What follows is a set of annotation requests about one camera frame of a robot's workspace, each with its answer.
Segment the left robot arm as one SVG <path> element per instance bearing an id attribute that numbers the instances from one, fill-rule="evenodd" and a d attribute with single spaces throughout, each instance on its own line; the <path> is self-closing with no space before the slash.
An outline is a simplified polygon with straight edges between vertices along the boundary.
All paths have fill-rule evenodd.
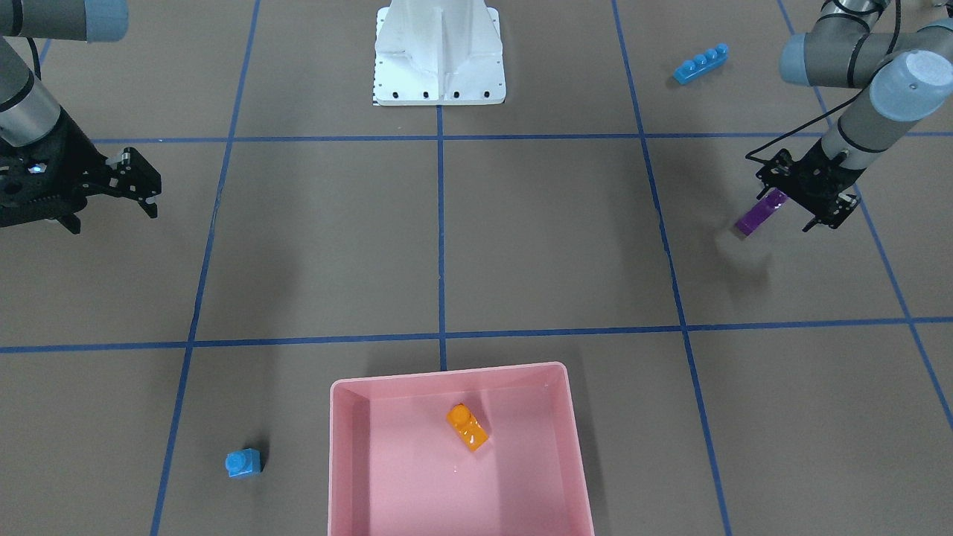
<path id="1" fill-rule="evenodd" d="M 806 230 L 840 227 L 860 202 L 849 194 L 860 176 L 951 96 L 951 18 L 875 33 L 891 6 L 901 23 L 899 1 L 825 1 L 812 30 L 793 35 L 780 55 L 787 83 L 855 91 L 803 156 L 780 150 L 756 173 L 763 196 L 780 192 L 809 211 Z"/>

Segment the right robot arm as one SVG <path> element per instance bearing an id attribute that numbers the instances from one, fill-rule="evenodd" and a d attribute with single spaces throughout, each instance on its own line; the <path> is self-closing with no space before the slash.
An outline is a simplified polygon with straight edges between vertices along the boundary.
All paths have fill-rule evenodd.
<path id="1" fill-rule="evenodd" d="M 79 234 L 90 197 L 125 198 L 157 218 L 162 176 L 139 150 L 106 156 L 45 82 L 47 42 L 109 43 L 130 26 L 126 1 L 2 3 L 1 224 L 51 221 Z"/>

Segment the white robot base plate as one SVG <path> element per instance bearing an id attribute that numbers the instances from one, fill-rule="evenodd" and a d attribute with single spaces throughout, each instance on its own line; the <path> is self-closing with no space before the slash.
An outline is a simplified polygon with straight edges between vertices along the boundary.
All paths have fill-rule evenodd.
<path id="1" fill-rule="evenodd" d="M 505 102 L 497 9 L 483 1 L 392 1 L 375 24 L 372 105 Z"/>

